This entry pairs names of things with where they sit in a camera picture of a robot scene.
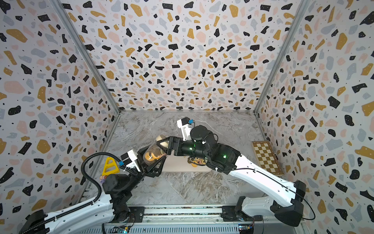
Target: marble floor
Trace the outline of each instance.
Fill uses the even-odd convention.
[[[177,120],[186,116],[216,133],[219,142],[256,162],[250,142],[263,137],[255,116],[249,112],[123,112],[106,151],[119,157],[131,148],[137,151],[151,144],[160,134],[180,136]],[[103,162],[98,168],[96,179]],[[146,177],[132,194],[128,204],[133,205],[235,204],[240,196],[264,195],[240,179],[215,171],[163,172],[159,177]]]

